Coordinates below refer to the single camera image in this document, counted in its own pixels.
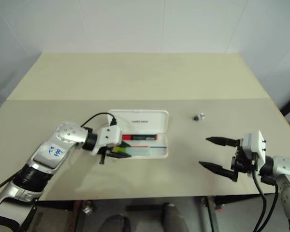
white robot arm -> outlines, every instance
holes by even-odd
[[[200,161],[200,164],[235,182],[239,172],[248,173],[248,175],[257,173],[261,176],[262,182],[278,185],[282,205],[290,225],[290,158],[266,156],[266,141],[260,131],[245,134],[243,139],[238,140],[224,137],[210,137],[207,140],[218,145],[229,145],[237,148],[235,156],[232,158],[231,169],[233,171],[209,162]],[[265,223],[258,229],[260,223],[261,220],[258,221],[254,231],[259,232],[266,225]]]
[[[104,156],[129,157],[122,153],[110,155],[108,147],[121,144],[121,138],[117,125],[104,127],[95,134],[74,123],[60,124],[0,193],[0,232],[27,230],[36,211],[34,203],[72,148],[83,148],[92,151],[93,155],[102,149]]]

black cable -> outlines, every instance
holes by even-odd
[[[8,182],[10,182],[17,174],[18,174],[18,172],[17,173],[15,173],[15,174],[13,174],[12,176],[10,176],[9,178],[7,178],[5,181],[3,181],[1,184],[0,184],[0,188],[2,187],[2,186],[4,186],[6,183],[8,183]]]
[[[108,113],[108,112],[101,112],[101,113],[98,113],[98,114],[95,114],[94,116],[90,117],[86,122],[84,122],[81,127],[83,127],[84,125],[86,125],[91,119],[93,119],[94,117],[98,116],[98,115],[110,115],[113,117],[113,120],[116,120],[115,119],[115,116],[112,115],[111,113]]]
[[[267,217],[264,220],[263,224],[257,230],[257,232],[261,232],[264,229],[264,227],[266,226],[266,224],[268,223],[268,221],[270,220],[271,215],[272,215],[272,213],[273,213],[273,211],[275,209],[277,199],[278,199],[278,184],[275,183],[275,196],[274,196],[274,199],[273,199],[273,203],[272,203],[271,209],[270,209],[269,213],[267,214]]]
[[[262,197],[263,207],[262,207],[262,212],[261,212],[261,214],[260,214],[260,217],[259,217],[259,219],[258,219],[258,222],[257,222],[257,224],[256,224],[256,226],[255,226],[253,232],[257,232],[258,227],[259,227],[259,225],[261,224],[262,219],[263,219],[264,214],[265,214],[265,211],[266,211],[266,198],[265,198],[265,195],[264,195],[264,193],[262,192],[262,190],[261,190],[261,188],[260,188],[260,186],[259,186],[259,184],[258,184],[256,172],[257,172],[256,170],[254,170],[254,171],[252,172],[252,178],[253,178],[253,182],[255,182],[255,185],[256,185],[256,187],[257,187],[259,193],[260,193],[260,196]]]

floor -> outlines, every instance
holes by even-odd
[[[267,195],[268,208],[273,195]],[[97,232],[104,220],[114,214],[122,213],[129,217],[133,232],[162,232],[160,210],[126,211],[127,205],[160,205],[165,202],[175,204],[186,220],[190,232],[211,232],[207,208],[200,198],[150,198],[94,201],[96,209],[87,216],[81,214],[76,232]],[[253,198],[223,206],[216,211],[220,232],[251,232],[261,212],[261,199]],[[66,232],[71,212],[40,208],[29,232]],[[288,221],[285,218],[280,200],[264,232],[288,232]]]

red marker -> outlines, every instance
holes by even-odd
[[[156,140],[156,134],[124,134],[123,140]]]

table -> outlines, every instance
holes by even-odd
[[[238,139],[261,130],[267,155],[290,157],[290,126],[238,54],[43,53],[0,109],[0,182],[60,122],[81,124],[110,109],[167,110],[168,158],[100,165],[100,156],[77,150],[41,200],[257,193],[245,174],[234,183],[198,164],[230,168],[234,148],[214,145],[209,136]],[[205,119],[192,120],[200,112]],[[101,116],[88,126],[106,122]]]

